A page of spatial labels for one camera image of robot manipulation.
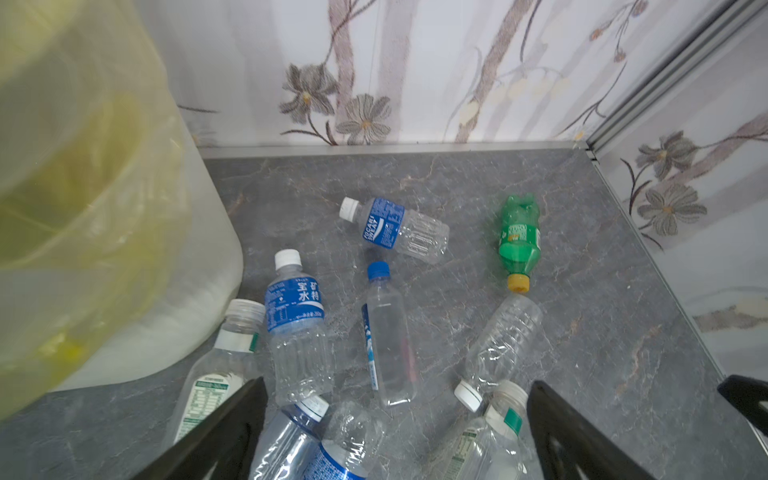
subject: floral wallpaper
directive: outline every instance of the floral wallpaper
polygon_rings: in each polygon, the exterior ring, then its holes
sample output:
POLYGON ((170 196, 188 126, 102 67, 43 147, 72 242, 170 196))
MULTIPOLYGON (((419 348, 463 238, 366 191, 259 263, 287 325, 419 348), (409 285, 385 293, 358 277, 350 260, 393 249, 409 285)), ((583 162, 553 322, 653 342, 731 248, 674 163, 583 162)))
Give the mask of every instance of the floral wallpaper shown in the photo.
POLYGON ((768 380, 765 45, 764 13, 598 160, 720 368, 768 380))
POLYGON ((581 140, 723 0, 137 0, 200 146, 581 140))

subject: pocari sweat bottle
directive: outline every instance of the pocari sweat bottle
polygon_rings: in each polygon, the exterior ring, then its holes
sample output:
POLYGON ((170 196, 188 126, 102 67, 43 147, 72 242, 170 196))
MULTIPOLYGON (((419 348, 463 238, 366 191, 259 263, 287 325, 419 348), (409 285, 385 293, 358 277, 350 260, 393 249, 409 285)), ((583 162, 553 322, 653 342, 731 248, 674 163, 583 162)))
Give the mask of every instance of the pocari sweat bottle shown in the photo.
POLYGON ((248 479, 299 480, 317 453, 317 426, 327 411, 319 396, 283 407, 261 432, 248 479))
POLYGON ((439 262, 448 247, 448 225, 383 198, 361 205, 346 197, 339 217, 357 223, 364 240, 427 263, 439 262))
POLYGON ((275 253, 277 278, 266 288, 275 401, 288 405, 333 388, 331 358, 317 280, 301 270, 296 250, 275 253))
POLYGON ((486 392, 515 375, 542 317, 533 300, 517 293, 510 293, 493 312, 469 348, 462 381, 454 390, 465 407, 476 412, 486 392))
POLYGON ((386 262, 371 263, 368 280, 362 320, 371 383, 383 407, 407 404, 416 396, 417 376, 402 295, 389 281, 386 262))
POLYGON ((460 425, 432 460, 429 480, 518 480, 527 472, 518 435, 528 394, 508 380, 496 386, 482 417, 460 425))
POLYGON ((260 376, 253 352, 263 323, 261 303, 244 299, 230 302, 213 349, 192 365, 184 381, 168 423, 163 450, 202 423, 246 381, 260 376))
POLYGON ((362 480, 376 466, 384 422, 357 402, 339 404, 303 480, 362 480))

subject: floor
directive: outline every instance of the floor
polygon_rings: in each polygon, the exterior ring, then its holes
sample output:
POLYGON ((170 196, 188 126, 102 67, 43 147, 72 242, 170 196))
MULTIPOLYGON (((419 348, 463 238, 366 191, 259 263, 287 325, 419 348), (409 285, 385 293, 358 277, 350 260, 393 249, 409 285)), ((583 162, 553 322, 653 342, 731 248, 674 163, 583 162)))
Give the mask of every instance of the floor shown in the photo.
MULTIPOLYGON (((529 296, 545 319, 535 354, 515 378, 526 388, 546 381, 657 478, 757 478, 768 469, 746 421, 717 395, 717 371, 584 152, 257 158, 207 167, 243 245, 240 296, 262 300, 282 248, 297 248, 318 278, 336 336, 332 408, 350 397, 375 403, 359 307, 368 262, 390 262, 422 384, 412 409, 389 413, 372 480, 420 478, 429 453, 465 418, 452 394, 463 357, 507 294, 497 215, 506 195, 529 191, 542 212, 542 259, 529 296), (429 266, 368 249, 338 218, 345 196, 387 197, 447 223, 445 260, 429 266)), ((184 376, 211 344, 145 379, 46 395, 0 424, 0 472, 130 478, 159 455, 184 376)), ((264 348, 258 359, 273 386, 264 348)), ((528 472, 541 477, 535 463, 528 472)))

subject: gray flower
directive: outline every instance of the gray flower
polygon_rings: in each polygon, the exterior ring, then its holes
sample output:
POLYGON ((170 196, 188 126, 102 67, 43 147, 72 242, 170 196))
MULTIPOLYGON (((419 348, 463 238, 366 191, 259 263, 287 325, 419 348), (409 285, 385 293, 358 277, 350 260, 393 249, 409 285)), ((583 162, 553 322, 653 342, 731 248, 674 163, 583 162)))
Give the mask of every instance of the gray flower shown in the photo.
POLYGON ((638 167, 653 164, 656 178, 663 180, 672 167, 686 170, 694 161, 696 145, 683 136, 683 131, 659 139, 661 148, 651 148, 643 144, 638 148, 640 153, 636 162, 638 167))
POLYGON ((290 114, 297 124, 305 124, 310 111, 333 115, 328 95, 336 93, 338 85, 325 65, 305 65, 299 69, 294 64, 288 67, 288 81, 283 89, 296 94, 292 101, 280 104, 281 114, 290 114))
POLYGON ((704 205, 695 203, 699 194, 691 187, 672 184, 664 195, 656 190, 645 192, 648 205, 641 205, 637 212, 645 220, 650 220, 656 233, 662 237, 677 235, 677 221, 695 223, 699 217, 707 214, 704 205))
POLYGON ((389 97, 373 101, 373 97, 362 94, 346 104, 348 121, 336 125, 340 134, 349 134, 348 145, 370 145, 383 142, 392 130, 380 121, 386 120, 391 109, 389 97))

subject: translucent yellow bag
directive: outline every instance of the translucent yellow bag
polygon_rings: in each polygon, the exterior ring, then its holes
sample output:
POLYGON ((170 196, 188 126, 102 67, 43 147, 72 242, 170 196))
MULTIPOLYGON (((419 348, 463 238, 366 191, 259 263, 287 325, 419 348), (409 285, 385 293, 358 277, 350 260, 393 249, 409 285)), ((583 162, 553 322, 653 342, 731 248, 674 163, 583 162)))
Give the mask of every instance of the translucent yellow bag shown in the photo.
POLYGON ((164 292, 180 119, 128 0, 0 0, 0 419, 164 292))

